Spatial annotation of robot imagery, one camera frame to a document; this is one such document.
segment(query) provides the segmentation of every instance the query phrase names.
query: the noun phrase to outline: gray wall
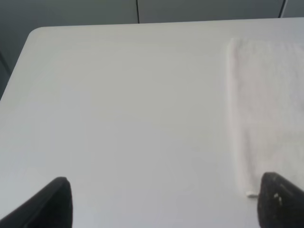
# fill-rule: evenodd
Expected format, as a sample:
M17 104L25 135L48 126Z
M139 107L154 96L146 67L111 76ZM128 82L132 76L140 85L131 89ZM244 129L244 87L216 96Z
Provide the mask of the gray wall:
M0 51L11 70L43 26L137 23L136 0L0 0Z
M283 13L284 18L304 17L304 0L288 0Z
M10 78L9 74L5 70L2 62L0 61L0 99L2 97L6 84L9 81L9 78Z
M283 0L138 0L141 23L277 18Z

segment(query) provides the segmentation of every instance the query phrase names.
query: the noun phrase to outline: cloth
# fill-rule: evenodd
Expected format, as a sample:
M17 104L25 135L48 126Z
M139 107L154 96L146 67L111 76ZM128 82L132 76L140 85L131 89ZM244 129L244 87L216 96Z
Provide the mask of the cloth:
M304 45L232 40L227 84L239 189L266 171L304 189Z

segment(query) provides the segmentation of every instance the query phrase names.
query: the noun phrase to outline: gray background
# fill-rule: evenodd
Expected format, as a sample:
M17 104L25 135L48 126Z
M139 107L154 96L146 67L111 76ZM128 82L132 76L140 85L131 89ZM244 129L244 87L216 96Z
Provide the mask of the gray background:
M139 0L141 23L277 18L283 0Z
M3 91L6 87L6 84L9 81L9 74L7 71L4 69L3 64L0 62L0 98L2 97Z
M288 0L283 14L284 18L304 17L304 0Z

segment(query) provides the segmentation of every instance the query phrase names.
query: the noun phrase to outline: folded towel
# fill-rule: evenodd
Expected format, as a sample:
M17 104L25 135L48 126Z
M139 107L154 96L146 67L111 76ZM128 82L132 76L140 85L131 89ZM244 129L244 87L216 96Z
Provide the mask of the folded towel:
M258 194L266 171L304 189L304 45L233 40L227 83L240 190Z

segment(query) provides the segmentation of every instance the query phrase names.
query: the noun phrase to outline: table surface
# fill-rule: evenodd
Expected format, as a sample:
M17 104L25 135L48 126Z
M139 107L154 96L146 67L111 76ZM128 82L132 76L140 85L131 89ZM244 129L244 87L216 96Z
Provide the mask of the table surface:
M0 101L0 216L66 176L74 228L257 228L229 149L226 48L301 42L303 24L34 30Z

